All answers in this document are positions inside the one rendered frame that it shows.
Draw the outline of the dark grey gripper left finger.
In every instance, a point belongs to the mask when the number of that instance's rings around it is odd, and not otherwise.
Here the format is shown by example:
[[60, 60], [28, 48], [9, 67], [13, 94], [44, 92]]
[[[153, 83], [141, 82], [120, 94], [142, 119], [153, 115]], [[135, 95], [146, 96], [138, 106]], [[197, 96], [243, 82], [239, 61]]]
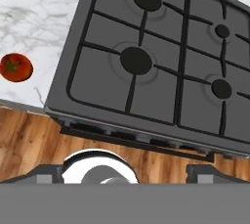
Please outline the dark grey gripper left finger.
[[40, 164], [27, 174], [2, 181], [2, 184], [62, 184], [62, 173], [60, 164]]

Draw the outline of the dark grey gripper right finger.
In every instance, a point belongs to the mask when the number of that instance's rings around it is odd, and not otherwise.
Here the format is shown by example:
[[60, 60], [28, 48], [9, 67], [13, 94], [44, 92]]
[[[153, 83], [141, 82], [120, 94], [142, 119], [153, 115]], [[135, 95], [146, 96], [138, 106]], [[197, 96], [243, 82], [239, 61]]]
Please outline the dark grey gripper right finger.
[[188, 164], [186, 168], [187, 183], [219, 184], [245, 183], [245, 180], [226, 175], [210, 164]]

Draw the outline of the grey stove with black grates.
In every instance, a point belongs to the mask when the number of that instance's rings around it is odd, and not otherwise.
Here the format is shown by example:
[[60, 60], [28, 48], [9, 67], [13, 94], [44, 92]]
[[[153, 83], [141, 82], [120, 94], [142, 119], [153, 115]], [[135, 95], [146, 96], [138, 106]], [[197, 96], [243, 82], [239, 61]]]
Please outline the grey stove with black grates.
[[45, 110], [72, 135], [250, 157], [250, 7], [79, 0]]

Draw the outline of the red tomato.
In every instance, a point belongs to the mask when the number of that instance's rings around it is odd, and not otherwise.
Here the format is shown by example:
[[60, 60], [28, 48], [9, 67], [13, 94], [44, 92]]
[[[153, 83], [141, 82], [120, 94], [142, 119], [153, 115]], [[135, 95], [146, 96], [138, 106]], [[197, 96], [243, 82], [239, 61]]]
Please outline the red tomato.
[[32, 75], [33, 65], [26, 56], [10, 53], [0, 60], [0, 73], [11, 82], [23, 82]]

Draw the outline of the white and black round thing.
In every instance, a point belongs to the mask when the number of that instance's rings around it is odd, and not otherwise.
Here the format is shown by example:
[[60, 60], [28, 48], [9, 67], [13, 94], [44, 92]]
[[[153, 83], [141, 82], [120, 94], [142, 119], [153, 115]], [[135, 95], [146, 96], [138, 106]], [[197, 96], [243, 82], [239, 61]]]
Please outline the white and black round thing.
[[103, 149], [71, 154], [62, 165], [65, 184], [139, 184], [134, 168], [121, 156]]

